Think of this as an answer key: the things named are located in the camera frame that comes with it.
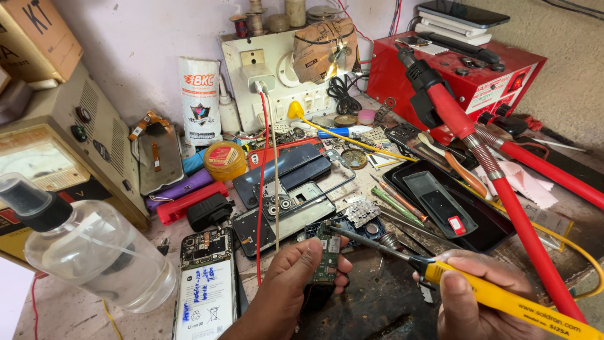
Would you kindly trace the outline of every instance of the blue tube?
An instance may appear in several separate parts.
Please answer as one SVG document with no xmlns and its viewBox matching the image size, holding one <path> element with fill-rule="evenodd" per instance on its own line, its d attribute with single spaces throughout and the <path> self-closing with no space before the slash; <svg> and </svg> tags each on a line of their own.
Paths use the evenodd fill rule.
<svg viewBox="0 0 604 340">
<path fill-rule="evenodd" d="M 349 129 L 348 128 L 335 128 L 335 129 L 329 129 L 328 131 L 333 132 L 335 134 L 339 134 L 341 136 L 344 137 L 348 137 L 349 134 Z M 334 138 L 334 136 L 328 134 L 327 132 L 321 131 L 319 130 L 317 132 L 317 135 L 319 136 L 319 138 Z"/>
<path fill-rule="evenodd" d="M 191 176 L 204 167 L 204 154 L 207 149 L 203 149 L 195 155 L 182 160 L 182 168 L 187 176 Z"/>
</svg>

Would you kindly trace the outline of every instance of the smartphone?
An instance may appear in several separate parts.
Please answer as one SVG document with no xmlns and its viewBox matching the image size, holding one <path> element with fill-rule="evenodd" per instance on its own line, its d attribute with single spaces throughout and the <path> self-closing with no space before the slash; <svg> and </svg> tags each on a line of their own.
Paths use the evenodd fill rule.
<svg viewBox="0 0 604 340">
<path fill-rule="evenodd" d="M 237 319 L 231 228 L 185 237 L 173 340 L 215 340 Z"/>
<path fill-rule="evenodd" d="M 507 15 L 482 10 L 448 0 L 435 0 L 417 6 L 419 11 L 476 27 L 489 28 L 510 21 Z"/>
<path fill-rule="evenodd" d="M 418 36 L 405 36 L 396 39 L 396 41 L 402 42 L 409 47 L 426 46 L 432 43 L 432 41 L 420 38 Z"/>
</svg>

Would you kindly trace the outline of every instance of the spool of wire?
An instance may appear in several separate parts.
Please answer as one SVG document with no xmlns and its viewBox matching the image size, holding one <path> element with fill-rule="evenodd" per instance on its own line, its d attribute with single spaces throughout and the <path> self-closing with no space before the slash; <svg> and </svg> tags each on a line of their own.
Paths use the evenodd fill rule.
<svg viewBox="0 0 604 340">
<path fill-rule="evenodd" d="M 386 234 L 383 234 L 383 236 L 378 238 L 377 241 L 379 242 L 379 244 L 383 245 L 384 247 L 394 249 L 398 252 L 400 252 L 404 249 L 404 247 L 399 242 L 399 238 L 396 237 L 396 234 L 393 233 L 392 231 L 387 232 Z"/>
<path fill-rule="evenodd" d="M 243 39 L 249 36 L 248 17 L 245 15 L 234 15 L 230 20 L 235 23 L 235 39 Z"/>
</svg>

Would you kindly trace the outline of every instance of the wall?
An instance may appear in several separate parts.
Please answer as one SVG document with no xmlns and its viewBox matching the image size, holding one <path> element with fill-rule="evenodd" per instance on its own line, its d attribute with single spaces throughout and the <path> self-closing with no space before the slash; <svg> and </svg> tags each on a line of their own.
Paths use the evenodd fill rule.
<svg viewBox="0 0 604 340">
<path fill-rule="evenodd" d="M 406 31 L 412 8 L 402 0 L 399 31 Z M 182 124 L 178 56 L 221 59 L 217 36 L 234 33 L 229 17 L 249 9 L 248 0 L 60 0 L 59 13 L 84 48 L 83 63 L 128 125 L 148 110 Z M 395 0 L 346 0 L 357 28 L 372 39 L 388 35 Z M 336 1 L 308 0 L 337 7 Z M 263 15 L 284 13 L 284 0 L 264 0 Z M 359 37 L 361 59 L 370 44 Z"/>
<path fill-rule="evenodd" d="M 573 2 L 604 11 L 601 0 Z M 548 57 L 518 105 L 547 127 L 595 151 L 604 151 L 604 22 L 539 0 L 464 0 L 509 15 L 492 28 L 497 41 Z"/>
</svg>

